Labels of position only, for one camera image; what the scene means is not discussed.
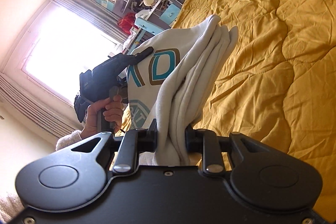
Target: bed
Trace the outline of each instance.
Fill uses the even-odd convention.
[[[315,210],[336,220],[335,0],[186,0],[174,28],[211,14],[239,28],[195,128],[244,133],[313,165]],[[124,124],[129,122],[126,114]]]

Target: hand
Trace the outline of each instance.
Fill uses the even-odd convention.
[[[114,132],[117,132],[121,128],[122,116],[123,116],[123,108],[124,105],[121,103],[122,98],[120,95],[116,95],[113,97],[113,101],[111,102],[110,98],[105,100],[100,100],[87,108],[87,118],[84,129],[81,133],[81,138],[84,140],[85,138],[91,137],[97,134],[97,113],[102,108],[105,108],[106,111],[103,112],[105,116],[105,120],[108,122],[115,122]]]

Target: bright window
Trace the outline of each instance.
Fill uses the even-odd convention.
[[[65,8],[49,14],[39,33],[22,70],[71,104],[80,73],[118,53],[117,42]]]

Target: screw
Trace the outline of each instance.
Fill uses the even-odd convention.
[[[167,176],[167,177],[171,177],[174,173],[171,172],[171,171],[166,171],[164,172],[164,175]]]
[[[305,218],[302,221],[302,224],[313,224],[313,223],[314,223],[314,220],[312,220],[311,218]]]
[[[113,166],[113,170],[118,173],[126,173],[130,171],[131,167],[128,164],[118,164]]]
[[[35,220],[34,220],[34,218],[26,217],[26,218],[23,220],[23,223],[24,223],[24,224],[35,224]]]
[[[223,166],[219,164],[211,164],[207,166],[207,171],[210,173],[220,173],[224,170]]]

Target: blue drawer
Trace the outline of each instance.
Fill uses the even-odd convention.
[[[160,32],[164,31],[164,29],[160,28],[159,26],[140,17],[135,20],[135,25],[152,34],[159,34]]]
[[[178,16],[181,9],[174,4],[169,5],[166,11],[160,16],[160,19],[170,25]]]
[[[109,0],[96,0],[96,2],[112,12],[113,7],[114,7],[113,2]]]

